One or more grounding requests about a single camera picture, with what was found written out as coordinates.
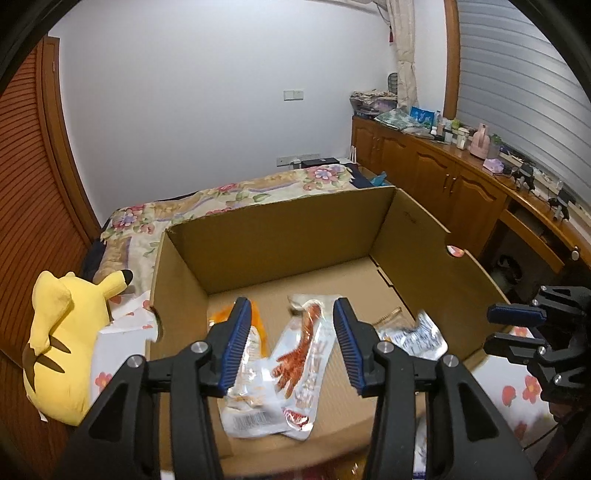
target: metal screw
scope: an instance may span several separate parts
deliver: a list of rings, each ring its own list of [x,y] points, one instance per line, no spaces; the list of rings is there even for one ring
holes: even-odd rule
[[[191,345],[191,351],[193,353],[205,353],[209,345],[206,342],[195,342]]]
[[[127,359],[127,366],[131,368],[138,368],[144,363],[144,359],[141,355],[132,355]]]
[[[443,363],[450,368],[454,368],[460,364],[460,361],[455,355],[446,355],[443,357]]]
[[[380,342],[376,348],[382,353],[390,353],[394,350],[394,344],[391,342]]]

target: cabinet door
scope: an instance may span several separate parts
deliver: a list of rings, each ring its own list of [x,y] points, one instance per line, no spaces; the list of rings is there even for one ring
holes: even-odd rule
[[[374,128],[362,119],[353,119],[351,144],[357,148],[357,162],[371,170],[371,155],[374,148]]]
[[[408,139],[402,133],[393,132],[382,140],[379,152],[388,181],[413,196],[417,155]]]
[[[449,242],[480,256],[501,214],[507,195],[462,168],[450,186]]]
[[[417,148],[413,198],[444,225],[449,211],[449,187],[456,163],[427,148]]]

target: floral bed sheet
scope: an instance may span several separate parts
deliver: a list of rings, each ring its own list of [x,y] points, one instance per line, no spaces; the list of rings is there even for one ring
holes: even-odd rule
[[[151,288],[158,244],[170,225],[246,205],[355,190],[352,179],[347,167],[327,165],[201,190],[182,200],[119,209],[100,236],[106,248],[93,280],[98,283],[111,272],[127,268],[134,273],[134,279],[126,293],[140,296]]]

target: pink container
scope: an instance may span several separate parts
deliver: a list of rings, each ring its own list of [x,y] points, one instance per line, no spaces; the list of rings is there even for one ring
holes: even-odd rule
[[[488,136],[488,127],[485,124],[480,124],[478,132],[472,138],[472,145],[470,145],[470,153],[475,157],[486,159],[488,155],[488,148],[491,145],[491,138]]]

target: plush toy ear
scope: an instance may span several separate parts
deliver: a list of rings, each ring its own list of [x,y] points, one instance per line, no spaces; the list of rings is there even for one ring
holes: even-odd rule
[[[131,270],[118,270],[105,277],[105,279],[99,283],[99,288],[103,292],[105,300],[108,300],[115,295],[119,295],[122,291],[127,288],[127,285],[131,283],[133,279]]]
[[[30,347],[39,356],[49,348],[49,332],[72,303],[70,290],[48,271],[43,271],[33,287],[33,324]]]

